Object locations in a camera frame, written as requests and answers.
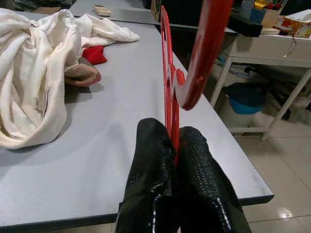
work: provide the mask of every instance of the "cardboard box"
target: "cardboard box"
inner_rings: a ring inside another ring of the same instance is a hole
[[[311,10],[283,17],[283,27],[292,29],[290,35],[310,38],[311,36]]]

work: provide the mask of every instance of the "blue basket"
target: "blue basket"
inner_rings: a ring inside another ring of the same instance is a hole
[[[249,20],[254,23],[261,24],[264,16],[266,15],[266,12],[266,10],[257,10],[253,8]]]

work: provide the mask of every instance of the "desk drawer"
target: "desk drawer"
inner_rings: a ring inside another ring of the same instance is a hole
[[[311,63],[311,40],[297,38],[297,45],[290,37],[237,36],[225,53],[233,57]]]

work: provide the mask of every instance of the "white towel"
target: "white towel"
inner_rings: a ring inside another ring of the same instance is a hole
[[[0,9],[0,146],[49,143],[65,124],[64,72],[82,46],[132,42],[139,36],[108,19],[75,20],[61,10],[38,22]]]

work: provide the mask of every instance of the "gray table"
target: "gray table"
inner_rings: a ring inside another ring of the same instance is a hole
[[[140,41],[106,47],[108,61],[96,66],[102,80],[81,93],[66,91],[68,118],[59,138],[32,148],[0,149],[0,231],[115,221],[137,123],[146,117],[164,122],[160,34],[152,25],[118,24],[139,34]],[[176,56],[174,61],[184,70]],[[181,111],[180,125],[196,127],[207,138],[243,205],[273,197],[204,96],[193,110]]]
[[[141,0],[77,0],[69,10],[75,17],[81,17],[85,13],[88,13],[98,18],[103,18],[95,12],[95,4],[108,7],[112,11],[112,15],[109,17],[112,21],[160,25],[151,14],[151,11],[143,7]],[[190,30],[196,30],[198,28],[181,24],[171,24],[171,27]],[[229,28],[226,28],[225,31],[226,33],[236,33]]]

